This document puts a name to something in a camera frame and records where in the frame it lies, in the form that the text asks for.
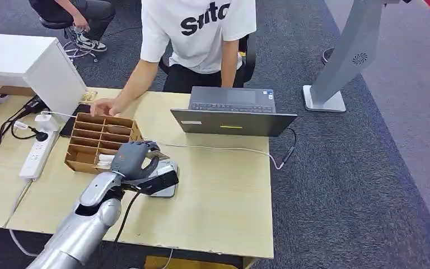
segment cardboard organizer box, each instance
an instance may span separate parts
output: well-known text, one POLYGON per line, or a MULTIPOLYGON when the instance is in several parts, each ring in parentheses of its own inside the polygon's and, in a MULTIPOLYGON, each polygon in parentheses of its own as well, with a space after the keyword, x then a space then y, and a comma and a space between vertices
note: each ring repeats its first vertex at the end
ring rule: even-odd
POLYGON ((78 113, 65 163, 84 173, 109 171, 97 166, 99 154, 115 155, 123 143, 138 140, 142 140, 141 132, 132 119, 78 113))

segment black cable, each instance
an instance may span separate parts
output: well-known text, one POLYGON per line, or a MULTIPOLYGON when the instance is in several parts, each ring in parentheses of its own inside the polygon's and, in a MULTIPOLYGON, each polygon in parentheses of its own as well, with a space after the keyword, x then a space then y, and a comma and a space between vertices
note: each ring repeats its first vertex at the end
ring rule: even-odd
POLYGON ((112 35, 115 35, 115 34, 119 34, 120 32, 127 31, 127 30, 141 29, 141 28, 142 28, 142 25, 141 25, 141 26, 138 26, 138 27, 130 27, 130 28, 122 29, 122 30, 119 30, 119 31, 116 31, 116 32, 114 32, 114 33, 107 34, 107 35, 104 35, 104 36, 112 36, 112 35))
POLYGON ((296 149, 295 145, 297 142, 297 135, 296 135, 296 131, 294 131, 293 128, 289 128, 287 127, 286 129, 291 130, 291 132, 294 134, 294 143, 292 144, 292 146, 289 148, 288 152, 285 154, 283 161, 281 163, 280 168, 282 168, 284 166, 285 163, 287 163, 287 161, 289 160, 289 158, 291 157, 291 155, 294 153, 294 150, 296 149))
POLYGON ((16 113, 14 113, 14 115, 12 115, 12 116, 10 116, 2 125, 1 125, 1 130, 3 129, 2 127, 3 127, 3 125, 5 125, 7 122, 9 122, 9 120, 11 120, 13 117, 15 117, 19 112, 21 112, 22 110, 23 110, 24 108, 22 107, 21 109, 19 109, 16 113))
POLYGON ((119 231, 118 231, 116 237, 114 238, 113 248, 111 250, 109 250, 109 252, 103 258, 103 261, 101 262, 101 264, 99 266, 97 266, 97 268, 103 268, 103 265, 105 265, 105 263, 108 261, 108 258, 115 251, 115 249, 116 249, 116 243, 118 242, 119 237, 121 236, 121 233, 123 232, 124 225, 126 224, 126 219, 128 218, 128 215, 129 215, 129 211, 131 210, 131 207, 133 206, 134 201, 136 200, 136 198, 138 198, 139 195, 140 195, 140 192, 136 192, 136 195, 129 202, 128 208, 126 208, 126 212, 124 213, 123 221, 121 222, 121 226, 119 227, 119 231))
POLYGON ((19 139, 19 140, 27 140, 27 139, 31 139, 31 138, 34 138, 34 137, 36 137, 37 136, 37 134, 36 133, 34 133, 33 135, 31 135, 31 136, 27 136, 27 137, 19 137, 19 136, 17 136, 15 133, 14 133, 14 124, 12 124, 12 127, 11 127, 11 134, 12 134, 12 136, 14 136, 15 138, 17 138, 17 139, 19 139))
POLYGON ((32 100, 33 100, 34 98, 31 98, 29 101, 27 101, 23 106, 22 106, 22 108, 21 109, 19 109, 16 113, 14 113, 12 116, 10 116, 2 125, 1 125, 1 128, 0 128, 0 144, 1 144, 1 142, 2 142, 2 138, 3 138, 3 136, 4 136, 4 134, 9 130, 9 128, 12 126, 11 124, 10 125, 8 125, 8 126, 6 126, 6 123, 10 123, 12 120, 14 120, 13 118, 17 115, 17 114, 19 114, 19 113, 23 113, 23 111, 22 110, 24 110, 25 109, 25 107, 27 106, 27 105, 29 105, 30 104, 30 102, 32 102, 32 100))
POLYGON ((297 134, 296 134, 296 131, 294 131, 294 129, 293 129, 293 128, 291 128, 291 127, 287 127, 286 129, 291 130, 291 132, 294 134, 294 143, 293 143, 292 145, 293 145, 293 146, 295 146, 295 145, 296 145, 296 142, 297 142, 297 134))

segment person's hand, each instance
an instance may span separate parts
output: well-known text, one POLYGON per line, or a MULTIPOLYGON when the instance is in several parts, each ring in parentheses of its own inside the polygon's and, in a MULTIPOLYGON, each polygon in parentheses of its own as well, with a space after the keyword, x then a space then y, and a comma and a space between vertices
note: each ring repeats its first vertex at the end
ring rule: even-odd
POLYGON ((102 98, 94 101, 90 107, 90 113, 94 115, 116 116, 123 112, 124 108, 116 102, 116 99, 102 98))
POLYGON ((90 30, 90 26, 88 25, 88 22, 86 21, 85 17, 81 15, 81 13, 73 17, 73 24, 75 25, 75 27, 83 29, 86 32, 90 30))

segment robotic arm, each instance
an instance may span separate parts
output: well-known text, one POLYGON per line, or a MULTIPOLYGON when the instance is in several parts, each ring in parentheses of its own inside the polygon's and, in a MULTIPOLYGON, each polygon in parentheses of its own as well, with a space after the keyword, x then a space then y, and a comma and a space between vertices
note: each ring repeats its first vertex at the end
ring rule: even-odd
POLYGON ((141 167, 148 151, 158 150, 152 141, 123 144, 111 163, 111 172, 93 179, 27 269, 81 268, 121 215, 125 190, 151 195, 177 184, 176 171, 167 167, 159 169, 158 176, 150 177, 157 168, 158 157, 153 157, 144 169, 141 167))

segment white cable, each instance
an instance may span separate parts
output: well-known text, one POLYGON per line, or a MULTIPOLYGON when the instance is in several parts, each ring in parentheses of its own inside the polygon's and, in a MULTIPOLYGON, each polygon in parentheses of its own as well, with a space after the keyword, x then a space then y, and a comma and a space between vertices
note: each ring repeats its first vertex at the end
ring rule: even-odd
POLYGON ((172 248, 171 249, 171 254, 169 255, 169 259, 167 260, 166 265, 164 265, 161 269, 167 269, 167 267, 169 266, 170 259, 172 258, 172 253, 173 252, 174 252, 174 249, 172 248))
POLYGON ((168 147, 192 147, 192 148, 209 149, 209 150, 245 150, 245 151, 251 151, 251 152, 256 152, 256 153, 260 153, 260 154, 268 156, 271 159, 271 161, 273 161, 274 167, 277 170, 281 170, 281 168, 283 168, 283 166, 284 166, 284 163, 281 163, 280 166, 278 166, 278 164, 274 160, 274 157, 272 157, 271 154, 269 154, 269 153, 266 153, 266 152, 260 151, 260 150, 246 149, 244 147, 206 147, 206 146, 175 145, 175 144, 163 143, 161 141, 154 141, 154 142, 157 144, 168 146, 168 147))
POLYGON ((65 114, 65 113, 53 112, 53 111, 42 111, 42 114, 58 114, 58 115, 72 117, 72 118, 77 118, 77 116, 74 116, 74 115, 68 115, 68 114, 65 114))
MULTIPOLYGON (((7 219, 6 223, 4 224, 4 227, 7 226, 7 223, 9 223, 9 221, 11 220, 11 217, 14 215, 14 213, 17 210, 17 207, 19 206, 19 204, 21 203, 22 199, 24 198, 25 194, 27 193, 27 191, 29 190, 30 185, 32 184, 32 180, 29 179, 27 181, 27 183, 24 185, 24 187, 22 188, 21 192, 19 193, 19 195, 17 196, 14 205, 12 206, 12 211, 11 214, 9 215, 9 218, 7 219)), ((17 240, 16 236, 14 235, 14 231, 9 229, 9 233, 11 234, 12 240, 14 241, 14 243, 16 243, 17 247, 23 252, 23 254, 30 256, 30 257, 37 257, 38 254, 33 254, 30 253, 28 251, 25 250, 25 248, 19 243, 19 241, 17 240)))

